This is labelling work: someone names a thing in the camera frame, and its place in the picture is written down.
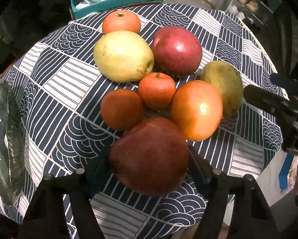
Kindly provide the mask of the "shoe rack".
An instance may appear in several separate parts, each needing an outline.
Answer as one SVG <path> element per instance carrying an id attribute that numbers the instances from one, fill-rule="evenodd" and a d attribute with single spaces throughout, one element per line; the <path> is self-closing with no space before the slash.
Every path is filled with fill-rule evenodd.
<path id="1" fill-rule="evenodd" d="M 267 25 L 281 0 L 230 0 L 227 12 L 258 27 Z"/>

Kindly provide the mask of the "large orange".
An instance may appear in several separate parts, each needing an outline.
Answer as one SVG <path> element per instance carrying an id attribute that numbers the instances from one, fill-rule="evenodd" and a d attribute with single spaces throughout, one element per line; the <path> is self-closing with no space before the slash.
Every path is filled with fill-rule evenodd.
<path id="1" fill-rule="evenodd" d="M 216 131 L 223 114 L 222 99 L 209 83 L 193 80 L 177 89 L 170 107 L 170 120 L 189 141 L 202 141 Z"/>

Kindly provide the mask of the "green yellow pear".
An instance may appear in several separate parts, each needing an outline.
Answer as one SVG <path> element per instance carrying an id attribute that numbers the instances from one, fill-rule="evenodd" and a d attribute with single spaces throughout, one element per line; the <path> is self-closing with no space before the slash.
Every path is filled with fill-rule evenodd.
<path id="1" fill-rule="evenodd" d="M 237 114 L 242 105 L 243 82 L 239 72 L 231 64 L 211 61 L 204 66 L 200 79 L 213 85 L 219 92 L 225 116 Z"/>

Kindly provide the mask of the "dark hanging clothes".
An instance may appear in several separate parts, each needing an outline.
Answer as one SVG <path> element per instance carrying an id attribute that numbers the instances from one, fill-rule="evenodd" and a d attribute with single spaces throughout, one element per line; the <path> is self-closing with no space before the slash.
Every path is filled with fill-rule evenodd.
<path id="1" fill-rule="evenodd" d="M 0 63 L 21 56 L 71 20 L 70 0 L 0 0 Z"/>

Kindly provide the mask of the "small tangerine dark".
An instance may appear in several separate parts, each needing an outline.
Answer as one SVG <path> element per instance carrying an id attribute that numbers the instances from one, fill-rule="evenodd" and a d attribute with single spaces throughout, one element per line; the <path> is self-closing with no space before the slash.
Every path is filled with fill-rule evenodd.
<path id="1" fill-rule="evenodd" d="M 142 120 L 143 105 L 140 96 L 128 89 L 118 89 L 105 95 L 100 114 L 105 124 L 116 131 L 127 131 Z"/>

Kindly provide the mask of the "small tangerine centre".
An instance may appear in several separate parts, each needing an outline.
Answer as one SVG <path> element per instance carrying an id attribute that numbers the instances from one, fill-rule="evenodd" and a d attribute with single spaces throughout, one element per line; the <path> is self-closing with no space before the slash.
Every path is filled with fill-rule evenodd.
<path id="1" fill-rule="evenodd" d="M 153 111 L 166 109 L 175 93 L 175 81 L 161 72 L 152 72 L 143 77 L 138 86 L 138 95 L 142 102 Z"/>

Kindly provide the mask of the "dark red apple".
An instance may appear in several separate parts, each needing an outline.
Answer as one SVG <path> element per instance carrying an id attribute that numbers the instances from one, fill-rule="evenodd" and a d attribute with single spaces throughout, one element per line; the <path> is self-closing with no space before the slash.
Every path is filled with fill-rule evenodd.
<path id="1" fill-rule="evenodd" d="M 183 183 L 188 145 L 177 126 L 162 117 L 142 121 L 110 149 L 113 174 L 130 190 L 146 196 L 165 196 Z"/>

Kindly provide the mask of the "shiny red apple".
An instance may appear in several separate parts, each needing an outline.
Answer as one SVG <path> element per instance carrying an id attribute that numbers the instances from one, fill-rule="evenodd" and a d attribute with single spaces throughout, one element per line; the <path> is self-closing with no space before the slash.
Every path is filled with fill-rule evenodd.
<path id="1" fill-rule="evenodd" d="M 158 68 L 176 77 L 194 74 L 202 59 L 198 38 L 178 26 L 167 26 L 157 31 L 152 52 Z"/>

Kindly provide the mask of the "glass fruit plate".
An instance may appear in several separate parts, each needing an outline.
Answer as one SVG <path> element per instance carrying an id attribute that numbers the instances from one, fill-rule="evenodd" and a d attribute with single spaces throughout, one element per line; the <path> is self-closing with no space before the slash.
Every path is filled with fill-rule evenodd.
<path id="1" fill-rule="evenodd" d="M 21 114 L 11 87 L 0 83 L 0 197 L 12 206 L 25 180 Z"/>

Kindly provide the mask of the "teal storage box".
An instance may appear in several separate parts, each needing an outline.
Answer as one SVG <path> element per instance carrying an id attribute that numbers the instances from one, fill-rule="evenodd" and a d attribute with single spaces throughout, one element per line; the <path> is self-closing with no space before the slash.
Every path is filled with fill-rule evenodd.
<path id="1" fill-rule="evenodd" d="M 88 4 L 86 7 L 77 9 L 84 0 L 71 0 L 70 13 L 73 20 L 81 19 L 94 12 L 103 12 L 107 10 L 120 9 L 130 6 L 136 6 L 140 4 L 159 4 L 163 3 L 164 0 L 106 0 L 97 3 Z"/>

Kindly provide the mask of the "small tangerine far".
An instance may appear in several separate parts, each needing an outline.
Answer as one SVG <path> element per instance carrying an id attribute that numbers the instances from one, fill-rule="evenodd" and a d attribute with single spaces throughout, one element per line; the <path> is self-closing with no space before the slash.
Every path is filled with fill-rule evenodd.
<path id="1" fill-rule="evenodd" d="M 131 11 L 118 10 L 108 14 L 102 24 L 104 35 L 114 31 L 131 31 L 139 33 L 141 29 L 140 18 Z"/>

